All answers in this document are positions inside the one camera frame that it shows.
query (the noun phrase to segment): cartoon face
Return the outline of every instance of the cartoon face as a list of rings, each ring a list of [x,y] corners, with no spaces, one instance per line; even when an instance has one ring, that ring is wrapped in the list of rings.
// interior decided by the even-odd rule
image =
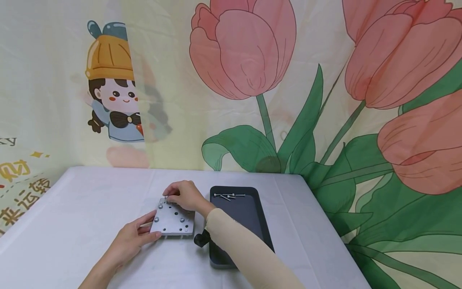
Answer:
[[[104,86],[95,88],[95,96],[110,111],[139,112],[135,85],[130,80],[108,78]]]

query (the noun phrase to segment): cartoon girl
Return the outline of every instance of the cartoon girl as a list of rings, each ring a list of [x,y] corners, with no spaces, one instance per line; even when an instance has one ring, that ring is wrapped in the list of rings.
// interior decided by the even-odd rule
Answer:
[[[114,141],[143,142],[125,24],[108,23],[103,32],[94,21],[89,21],[87,27],[95,38],[88,51],[85,72],[93,98],[88,125],[97,133],[106,126],[109,138]]]

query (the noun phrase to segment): bolt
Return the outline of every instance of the bolt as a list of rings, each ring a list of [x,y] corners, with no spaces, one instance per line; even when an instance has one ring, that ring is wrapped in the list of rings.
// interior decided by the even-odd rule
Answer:
[[[224,198],[225,200],[231,201],[230,199],[228,199],[227,197],[225,197],[223,195],[220,195],[220,197]]]

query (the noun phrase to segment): black tray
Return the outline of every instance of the black tray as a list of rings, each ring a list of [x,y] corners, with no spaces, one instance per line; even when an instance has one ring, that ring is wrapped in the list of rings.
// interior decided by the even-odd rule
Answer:
[[[214,197],[214,194],[245,194],[245,196],[236,197],[236,199],[228,201],[221,197]],[[274,252],[265,214],[261,207],[260,197],[255,188],[214,186],[210,189],[210,202],[257,235]],[[220,249],[213,241],[210,241],[209,254],[210,264],[213,268],[236,268],[230,256]]]

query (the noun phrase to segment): curtain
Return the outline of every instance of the curtain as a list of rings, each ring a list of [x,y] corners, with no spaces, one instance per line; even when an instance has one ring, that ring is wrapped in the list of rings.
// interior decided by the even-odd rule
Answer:
[[[372,288],[462,288],[460,7],[8,2],[0,235],[69,166],[292,173]]]

